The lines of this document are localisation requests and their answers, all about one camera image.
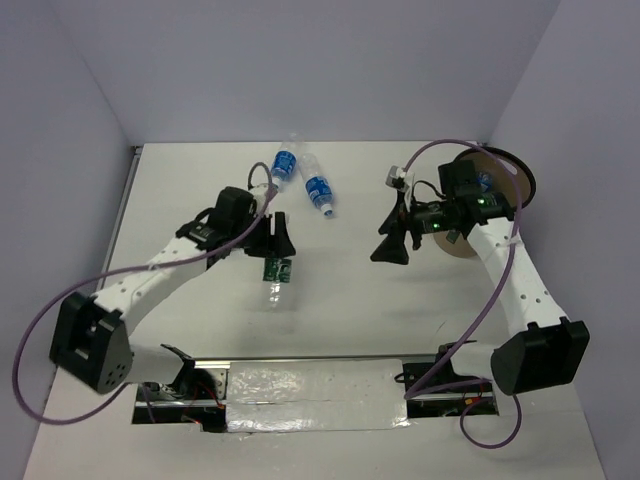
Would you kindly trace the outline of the green label plastic bottle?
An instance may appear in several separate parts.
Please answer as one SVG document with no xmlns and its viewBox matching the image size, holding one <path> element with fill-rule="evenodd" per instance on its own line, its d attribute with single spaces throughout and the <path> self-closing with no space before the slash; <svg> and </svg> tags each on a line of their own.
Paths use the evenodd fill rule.
<svg viewBox="0 0 640 480">
<path fill-rule="evenodd" d="M 262 284 L 264 302 L 270 311 L 285 310 L 293 298 L 291 293 L 292 260 L 267 258 L 264 260 Z"/>
</svg>

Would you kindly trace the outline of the tan cylindrical bin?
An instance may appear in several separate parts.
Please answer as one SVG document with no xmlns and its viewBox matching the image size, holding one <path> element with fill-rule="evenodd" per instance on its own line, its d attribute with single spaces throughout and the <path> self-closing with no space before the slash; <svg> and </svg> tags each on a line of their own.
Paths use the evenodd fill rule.
<svg viewBox="0 0 640 480">
<path fill-rule="evenodd" d="M 493 154 L 498 163 L 489 155 L 477 149 L 468 148 L 459 153 L 453 163 L 472 164 L 476 174 L 476 184 L 480 188 L 479 207 L 496 213 L 509 205 L 514 212 L 517 208 L 517 193 L 521 196 L 521 207 L 525 208 L 536 194 L 536 179 L 530 167 L 516 155 L 492 146 L 484 150 Z"/>
</svg>

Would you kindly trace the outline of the Pocari Sweat plastic bottle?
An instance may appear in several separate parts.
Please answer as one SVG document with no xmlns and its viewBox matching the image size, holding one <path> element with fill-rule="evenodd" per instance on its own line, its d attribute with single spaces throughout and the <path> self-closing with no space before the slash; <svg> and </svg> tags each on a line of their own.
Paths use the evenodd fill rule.
<svg viewBox="0 0 640 480">
<path fill-rule="evenodd" d="M 332 217 L 334 215 L 334 195 L 323 174 L 318 158 L 313 153 L 303 154 L 299 160 L 299 171 L 311 203 L 325 217 Z"/>
</svg>

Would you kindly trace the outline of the dark blue label bottle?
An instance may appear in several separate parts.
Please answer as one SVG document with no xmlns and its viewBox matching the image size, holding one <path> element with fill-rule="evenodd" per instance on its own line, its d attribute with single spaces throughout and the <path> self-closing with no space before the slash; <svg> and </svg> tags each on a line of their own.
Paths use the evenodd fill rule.
<svg viewBox="0 0 640 480">
<path fill-rule="evenodd" d="M 270 169 L 277 191 L 282 191 L 290 182 L 303 151 L 304 141 L 295 133 L 290 134 L 279 146 Z"/>
</svg>

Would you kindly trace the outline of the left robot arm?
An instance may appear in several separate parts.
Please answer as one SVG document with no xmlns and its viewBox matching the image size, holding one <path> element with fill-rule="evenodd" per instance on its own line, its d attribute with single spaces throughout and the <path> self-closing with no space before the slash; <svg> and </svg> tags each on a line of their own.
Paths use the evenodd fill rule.
<svg viewBox="0 0 640 480">
<path fill-rule="evenodd" d="M 129 338 L 172 293 L 234 250 L 264 260 L 293 257 L 285 214 L 266 211 L 276 193 L 267 184 L 226 187 L 214 206 L 183 224 L 145 265 L 89 296 L 66 296 L 50 360 L 98 394 L 125 383 L 153 382 L 173 398 L 188 396 L 204 373 L 191 355 L 166 343 L 135 346 Z"/>
</svg>

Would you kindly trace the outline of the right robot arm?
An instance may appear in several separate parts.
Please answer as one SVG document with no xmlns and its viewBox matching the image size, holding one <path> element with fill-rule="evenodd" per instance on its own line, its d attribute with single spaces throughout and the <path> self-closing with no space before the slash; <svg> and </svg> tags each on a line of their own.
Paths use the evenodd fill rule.
<svg viewBox="0 0 640 480">
<path fill-rule="evenodd" d="M 553 299 L 519 234 L 517 212 L 536 193 L 529 167 L 510 153 L 489 147 L 466 150 L 438 168 L 436 200 L 416 199 L 418 180 L 406 168 L 390 169 L 386 184 L 396 201 L 378 232 L 383 240 L 371 254 L 373 262 L 406 265 L 412 250 L 432 235 L 451 255 L 465 246 L 483 263 L 494 291 L 487 306 L 502 306 L 508 340 L 498 346 L 477 344 L 471 335 L 440 348 L 435 364 L 406 390 L 414 398 L 438 390 L 456 391 L 467 381 L 492 382 L 508 395 L 570 383 L 590 340 L 582 321 L 570 320 Z"/>
</svg>

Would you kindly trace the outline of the aluminium mounting rail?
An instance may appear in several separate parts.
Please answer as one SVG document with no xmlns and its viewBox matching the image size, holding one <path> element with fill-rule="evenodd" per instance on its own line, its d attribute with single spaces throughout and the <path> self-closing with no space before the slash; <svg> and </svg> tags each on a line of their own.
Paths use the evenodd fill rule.
<svg viewBox="0 0 640 480">
<path fill-rule="evenodd" d="M 196 377 L 172 388 L 139 387 L 135 425 L 191 424 L 208 433 L 373 431 L 420 418 L 498 414 L 494 389 L 449 367 L 411 400 L 405 392 L 434 364 L 432 355 L 199 360 Z"/>
</svg>

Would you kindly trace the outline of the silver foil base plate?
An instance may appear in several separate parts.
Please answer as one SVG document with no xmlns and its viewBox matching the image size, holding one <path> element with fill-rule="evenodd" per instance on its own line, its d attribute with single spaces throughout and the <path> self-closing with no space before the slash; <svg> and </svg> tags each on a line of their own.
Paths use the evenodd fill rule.
<svg viewBox="0 0 640 480">
<path fill-rule="evenodd" d="M 390 430 L 409 425 L 397 359 L 238 362 L 229 370 L 234 433 Z"/>
</svg>

